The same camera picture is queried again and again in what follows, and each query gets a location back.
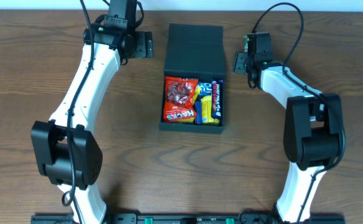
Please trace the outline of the KitKat Milo chocolate bar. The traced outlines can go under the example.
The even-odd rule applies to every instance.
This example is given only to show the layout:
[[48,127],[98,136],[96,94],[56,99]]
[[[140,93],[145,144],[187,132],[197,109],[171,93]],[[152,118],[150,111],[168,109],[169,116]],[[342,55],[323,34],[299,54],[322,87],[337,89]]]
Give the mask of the KitKat Milo chocolate bar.
[[247,35],[244,35],[244,52],[249,52],[249,37]]

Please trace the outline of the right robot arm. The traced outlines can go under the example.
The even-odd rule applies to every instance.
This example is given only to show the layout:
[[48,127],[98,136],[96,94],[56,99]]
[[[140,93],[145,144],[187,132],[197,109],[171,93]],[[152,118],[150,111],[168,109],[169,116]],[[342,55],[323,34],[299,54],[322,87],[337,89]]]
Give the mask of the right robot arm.
[[246,74],[251,89],[270,94],[285,108],[283,148],[289,168],[274,214],[266,222],[344,223],[342,215],[310,212],[321,178],[344,154],[340,97],[306,85],[276,61],[268,32],[245,35],[244,50],[236,52],[233,71]]

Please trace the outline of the yellow Mentos gum bottle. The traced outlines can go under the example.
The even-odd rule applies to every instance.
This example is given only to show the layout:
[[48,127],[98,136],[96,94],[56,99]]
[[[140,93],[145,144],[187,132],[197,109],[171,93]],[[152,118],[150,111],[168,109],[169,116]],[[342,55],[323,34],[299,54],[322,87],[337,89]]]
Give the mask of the yellow Mentos gum bottle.
[[220,124],[220,120],[213,118],[211,116],[212,109],[212,96],[204,96],[201,99],[201,115],[202,115],[202,123],[204,125],[214,125],[217,126]]

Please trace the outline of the yellow snack bag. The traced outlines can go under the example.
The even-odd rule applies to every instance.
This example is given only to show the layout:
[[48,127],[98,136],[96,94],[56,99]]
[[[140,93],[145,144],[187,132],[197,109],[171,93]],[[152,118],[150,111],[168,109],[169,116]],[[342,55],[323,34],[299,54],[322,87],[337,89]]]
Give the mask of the yellow snack bag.
[[[200,94],[201,88],[200,87],[196,87],[195,88],[195,94],[193,95],[193,105],[196,102],[196,99],[198,97],[198,95]],[[195,118],[188,118],[188,119],[179,119],[177,121],[177,123],[193,123],[195,120]]]

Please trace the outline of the blue Eclipse mint tin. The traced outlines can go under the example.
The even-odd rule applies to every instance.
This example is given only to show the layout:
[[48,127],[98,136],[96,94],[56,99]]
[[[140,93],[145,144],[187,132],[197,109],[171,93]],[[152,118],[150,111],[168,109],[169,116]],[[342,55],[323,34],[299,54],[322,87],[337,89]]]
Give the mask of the blue Eclipse mint tin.
[[195,124],[196,125],[202,125],[202,104],[201,101],[195,102],[195,109],[196,109],[196,118],[195,118]]

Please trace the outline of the dark green cardboard box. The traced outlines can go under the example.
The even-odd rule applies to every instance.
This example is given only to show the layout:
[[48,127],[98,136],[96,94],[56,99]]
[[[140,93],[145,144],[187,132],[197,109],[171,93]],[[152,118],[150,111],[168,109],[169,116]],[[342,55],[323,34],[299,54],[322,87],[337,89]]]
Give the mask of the dark green cardboard box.
[[159,129],[193,133],[222,133],[226,125],[226,58],[221,26],[170,24],[167,53],[163,68],[165,77],[196,78],[211,83],[221,80],[221,119],[217,126],[168,123],[160,119]]

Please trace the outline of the Dairy Milk chocolate bar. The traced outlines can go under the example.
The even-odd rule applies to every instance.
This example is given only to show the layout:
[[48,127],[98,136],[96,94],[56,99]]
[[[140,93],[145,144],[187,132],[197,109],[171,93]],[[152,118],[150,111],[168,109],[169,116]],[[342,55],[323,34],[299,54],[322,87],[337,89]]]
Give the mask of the Dairy Milk chocolate bar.
[[212,85],[212,104],[211,104],[211,116],[214,119],[221,119],[221,87],[223,80],[213,80]]

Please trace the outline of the red Hacks candy bag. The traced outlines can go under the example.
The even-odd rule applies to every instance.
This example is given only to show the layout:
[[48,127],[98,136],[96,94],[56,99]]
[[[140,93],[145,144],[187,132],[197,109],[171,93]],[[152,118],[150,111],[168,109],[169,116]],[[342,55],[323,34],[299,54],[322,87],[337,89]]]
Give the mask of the red Hacks candy bag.
[[166,123],[192,123],[196,118],[193,109],[198,79],[165,77],[165,103],[163,121]]

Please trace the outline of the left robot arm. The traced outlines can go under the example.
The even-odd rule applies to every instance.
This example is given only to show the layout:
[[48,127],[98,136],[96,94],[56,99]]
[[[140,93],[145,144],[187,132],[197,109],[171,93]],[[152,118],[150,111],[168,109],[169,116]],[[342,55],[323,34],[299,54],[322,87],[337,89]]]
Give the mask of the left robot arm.
[[122,60],[152,58],[151,32],[94,23],[84,32],[80,65],[62,103],[48,121],[36,121],[30,135],[40,175],[62,192],[73,212],[34,215],[32,223],[104,223],[107,205],[97,179],[103,153],[94,138],[96,117]]

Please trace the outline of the blue Oreo cookie pack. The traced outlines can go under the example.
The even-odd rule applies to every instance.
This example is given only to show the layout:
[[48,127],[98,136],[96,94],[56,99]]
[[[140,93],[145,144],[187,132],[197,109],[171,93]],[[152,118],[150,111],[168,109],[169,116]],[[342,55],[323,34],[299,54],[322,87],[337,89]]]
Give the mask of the blue Oreo cookie pack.
[[212,84],[206,82],[198,82],[197,87],[200,89],[199,96],[208,96],[212,94]]

